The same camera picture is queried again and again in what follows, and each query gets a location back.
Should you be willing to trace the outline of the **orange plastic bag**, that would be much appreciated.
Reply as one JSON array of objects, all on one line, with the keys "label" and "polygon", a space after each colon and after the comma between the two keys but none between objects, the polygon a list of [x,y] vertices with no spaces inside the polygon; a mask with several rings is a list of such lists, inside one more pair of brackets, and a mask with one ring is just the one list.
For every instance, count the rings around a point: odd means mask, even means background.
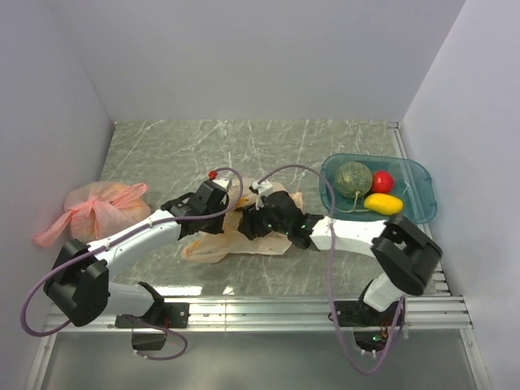
[{"label": "orange plastic bag", "polygon": [[182,250],[188,261],[215,263],[229,254],[282,255],[291,246],[291,241],[282,232],[267,227],[262,210],[256,209],[257,195],[249,190],[251,178],[244,178],[244,192],[239,194],[239,180],[234,179],[229,191],[231,203],[237,206],[226,213],[223,233],[202,233],[192,244]]}]

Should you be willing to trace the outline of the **green netted melon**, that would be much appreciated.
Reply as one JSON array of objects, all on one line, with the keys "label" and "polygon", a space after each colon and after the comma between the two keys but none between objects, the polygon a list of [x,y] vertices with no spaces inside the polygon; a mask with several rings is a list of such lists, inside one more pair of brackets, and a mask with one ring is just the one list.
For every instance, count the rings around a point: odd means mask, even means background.
[{"label": "green netted melon", "polygon": [[370,192],[372,184],[371,170],[360,162],[347,162],[341,165],[335,174],[336,190],[344,198],[353,201],[347,213],[361,212],[358,202]]}]

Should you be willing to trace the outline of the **yellow mango fruit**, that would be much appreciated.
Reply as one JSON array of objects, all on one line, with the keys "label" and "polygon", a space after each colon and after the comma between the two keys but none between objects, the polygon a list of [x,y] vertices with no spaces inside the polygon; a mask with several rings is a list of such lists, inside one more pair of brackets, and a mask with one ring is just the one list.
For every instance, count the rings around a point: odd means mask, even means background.
[{"label": "yellow mango fruit", "polygon": [[380,215],[396,215],[403,211],[403,201],[387,193],[372,193],[366,197],[363,206]]}]

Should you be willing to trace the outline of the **red apple fruit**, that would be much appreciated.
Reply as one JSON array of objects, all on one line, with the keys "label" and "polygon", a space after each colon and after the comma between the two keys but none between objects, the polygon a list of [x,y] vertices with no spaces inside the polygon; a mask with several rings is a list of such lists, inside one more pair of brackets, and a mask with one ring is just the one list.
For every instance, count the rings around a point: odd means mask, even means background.
[{"label": "red apple fruit", "polygon": [[390,193],[394,187],[394,179],[387,171],[376,171],[372,175],[371,192]]}]

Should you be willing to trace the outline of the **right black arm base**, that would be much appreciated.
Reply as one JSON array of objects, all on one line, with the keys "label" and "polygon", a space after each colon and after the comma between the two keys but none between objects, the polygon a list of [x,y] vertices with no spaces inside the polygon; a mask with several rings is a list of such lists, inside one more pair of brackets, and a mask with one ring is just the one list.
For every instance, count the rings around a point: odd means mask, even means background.
[{"label": "right black arm base", "polygon": [[381,353],[387,345],[398,301],[384,312],[365,305],[363,301],[334,301],[340,327],[352,327],[353,340],[361,351]]}]

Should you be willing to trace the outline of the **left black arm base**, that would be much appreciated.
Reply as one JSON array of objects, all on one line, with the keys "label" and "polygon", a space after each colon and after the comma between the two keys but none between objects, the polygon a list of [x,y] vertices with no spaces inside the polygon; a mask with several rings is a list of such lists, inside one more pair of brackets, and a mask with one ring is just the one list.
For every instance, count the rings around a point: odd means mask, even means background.
[{"label": "left black arm base", "polygon": [[154,305],[141,317],[121,314],[116,317],[115,328],[132,330],[132,348],[138,353],[159,352],[168,338],[178,338],[179,353],[188,349],[187,339],[178,331],[189,324],[189,303],[161,303]]}]

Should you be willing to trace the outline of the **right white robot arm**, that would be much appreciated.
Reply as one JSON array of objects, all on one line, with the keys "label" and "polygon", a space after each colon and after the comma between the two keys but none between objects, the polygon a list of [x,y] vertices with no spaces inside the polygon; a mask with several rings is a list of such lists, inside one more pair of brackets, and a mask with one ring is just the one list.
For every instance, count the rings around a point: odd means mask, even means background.
[{"label": "right white robot arm", "polygon": [[244,207],[238,231],[251,241],[277,232],[299,249],[374,257],[383,273],[368,284],[361,301],[380,313],[404,295],[423,295],[442,257],[442,249],[403,215],[373,222],[333,219],[302,212],[285,191]]}]

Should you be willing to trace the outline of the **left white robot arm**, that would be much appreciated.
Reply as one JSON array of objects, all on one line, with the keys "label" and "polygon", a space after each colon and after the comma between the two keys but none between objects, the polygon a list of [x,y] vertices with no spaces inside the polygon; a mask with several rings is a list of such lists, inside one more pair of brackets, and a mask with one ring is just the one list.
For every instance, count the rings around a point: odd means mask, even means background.
[{"label": "left white robot arm", "polygon": [[113,279],[153,249],[198,232],[221,233],[231,186],[227,178],[206,180],[196,192],[166,202],[121,232],[88,244],[67,242],[55,262],[60,271],[44,283],[44,293],[77,327],[102,314],[131,315],[162,326],[167,309],[155,288]]}]

